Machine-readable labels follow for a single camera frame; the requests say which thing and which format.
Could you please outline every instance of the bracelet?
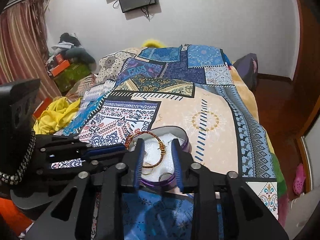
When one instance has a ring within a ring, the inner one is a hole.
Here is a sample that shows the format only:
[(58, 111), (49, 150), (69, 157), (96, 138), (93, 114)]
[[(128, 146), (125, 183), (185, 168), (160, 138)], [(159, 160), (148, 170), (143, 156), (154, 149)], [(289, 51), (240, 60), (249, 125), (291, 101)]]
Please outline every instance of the bracelet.
[(160, 153), (160, 160), (159, 160), (156, 164), (153, 164), (153, 165), (151, 165), (151, 166), (144, 166), (144, 165), (142, 166), (142, 168), (151, 169), (151, 168), (154, 168), (154, 167), (158, 166), (158, 165), (162, 162), (163, 156), (165, 155), (165, 146), (164, 146), (164, 143), (160, 140), (160, 138), (159, 138), (158, 136), (156, 136), (154, 133), (151, 133), (151, 132), (149, 132), (149, 131), (138, 132), (138, 133), (136, 133), (136, 134), (134, 134), (134, 135), (129, 135), (129, 136), (126, 138), (126, 140), (125, 140), (124, 146), (125, 146), (125, 147), (127, 148), (127, 150), (128, 150), (128, 149), (129, 149), (129, 144), (132, 142), (133, 137), (138, 136), (138, 135), (141, 135), (141, 134), (143, 134), (143, 133), (148, 133), (148, 134), (152, 135), (154, 138), (156, 138), (156, 139), (158, 140), (158, 143), (159, 143), (159, 146), (160, 146), (160, 151), (161, 151), (161, 153)]

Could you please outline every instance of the wooden door frame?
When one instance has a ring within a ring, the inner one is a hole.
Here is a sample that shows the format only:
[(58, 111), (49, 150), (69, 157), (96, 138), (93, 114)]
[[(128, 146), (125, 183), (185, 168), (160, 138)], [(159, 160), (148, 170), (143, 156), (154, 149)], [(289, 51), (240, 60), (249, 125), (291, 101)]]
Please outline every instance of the wooden door frame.
[(307, 193), (310, 192), (313, 188), (313, 180), (312, 180), (312, 168), (310, 165), (310, 158), (309, 158), (308, 149), (306, 147), (304, 138), (308, 134), (308, 132), (311, 130), (314, 123), (317, 121), (319, 115), (320, 115), (320, 96), (318, 97), (316, 105), (313, 108), (311, 114), (309, 115), (307, 121), (305, 122), (302, 129), (299, 131), (299, 133), (295, 137), (295, 140), (298, 145), (298, 149), (301, 154), (304, 172), (306, 175), (306, 192)]

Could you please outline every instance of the wooden floor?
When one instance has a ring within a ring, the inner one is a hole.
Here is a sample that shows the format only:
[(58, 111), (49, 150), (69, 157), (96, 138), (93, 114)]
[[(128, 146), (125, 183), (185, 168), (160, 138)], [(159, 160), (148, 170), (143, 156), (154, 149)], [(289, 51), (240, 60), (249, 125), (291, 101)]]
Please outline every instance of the wooden floor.
[(294, 136), (305, 123), (309, 109), (304, 109), (303, 98), (288, 82), (258, 79), (254, 95), (260, 124), (268, 132), (292, 200), (297, 197), (292, 190), (295, 171), (302, 162)]

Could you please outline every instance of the striped curtain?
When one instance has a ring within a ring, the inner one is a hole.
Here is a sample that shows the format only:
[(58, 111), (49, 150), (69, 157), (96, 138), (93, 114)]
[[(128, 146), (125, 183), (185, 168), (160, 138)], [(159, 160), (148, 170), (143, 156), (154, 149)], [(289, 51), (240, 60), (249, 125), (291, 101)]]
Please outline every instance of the striped curtain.
[(41, 100), (61, 96), (44, 65), (49, 53), (43, 3), (25, 0), (0, 15), (0, 84), (40, 78)]

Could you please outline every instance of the blue patterned blanket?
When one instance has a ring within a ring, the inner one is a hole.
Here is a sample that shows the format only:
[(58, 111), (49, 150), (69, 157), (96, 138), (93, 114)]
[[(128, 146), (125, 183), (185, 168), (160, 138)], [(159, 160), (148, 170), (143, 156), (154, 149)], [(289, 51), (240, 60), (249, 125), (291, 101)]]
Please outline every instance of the blue patterned blanket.
[[(102, 146), (124, 143), (138, 131), (180, 126), (195, 161), (219, 173), (237, 171), (278, 218), (266, 133), (239, 96), (222, 49), (189, 44), (130, 48), (101, 59), (100, 67), (99, 83), (86, 92), (86, 108), (63, 134)], [(52, 168), (80, 165), (72, 160)], [(192, 209), (192, 196), (177, 189), (165, 197), (145, 191), (125, 194), (125, 239), (190, 239)]]

